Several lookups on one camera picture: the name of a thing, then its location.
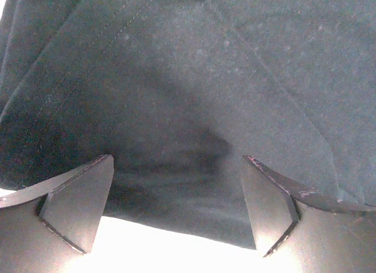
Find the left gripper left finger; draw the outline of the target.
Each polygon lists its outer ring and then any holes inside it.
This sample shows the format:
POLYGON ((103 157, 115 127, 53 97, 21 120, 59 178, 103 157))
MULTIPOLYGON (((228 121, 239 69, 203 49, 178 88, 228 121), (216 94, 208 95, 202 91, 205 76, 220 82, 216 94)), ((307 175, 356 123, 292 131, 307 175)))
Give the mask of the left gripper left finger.
POLYGON ((113 165, 103 155, 1 197, 1 272, 67 272, 90 253, 113 165))

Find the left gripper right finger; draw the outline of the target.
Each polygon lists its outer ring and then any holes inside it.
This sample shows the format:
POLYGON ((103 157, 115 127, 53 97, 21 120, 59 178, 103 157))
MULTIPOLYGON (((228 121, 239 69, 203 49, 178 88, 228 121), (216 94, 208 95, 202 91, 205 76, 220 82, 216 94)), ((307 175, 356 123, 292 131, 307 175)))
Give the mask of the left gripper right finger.
POLYGON ((333 198, 244 156, 241 183, 267 272, 374 272, 375 207, 333 198))

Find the black t shirt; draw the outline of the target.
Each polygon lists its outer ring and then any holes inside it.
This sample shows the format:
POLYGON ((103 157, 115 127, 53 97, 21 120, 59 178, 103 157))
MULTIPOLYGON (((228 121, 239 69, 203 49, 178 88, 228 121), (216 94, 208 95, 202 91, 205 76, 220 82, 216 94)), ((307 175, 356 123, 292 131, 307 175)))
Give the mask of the black t shirt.
POLYGON ((240 247, 243 156, 375 205, 375 0, 6 0, 1 187, 102 154, 106 216, 240 247))

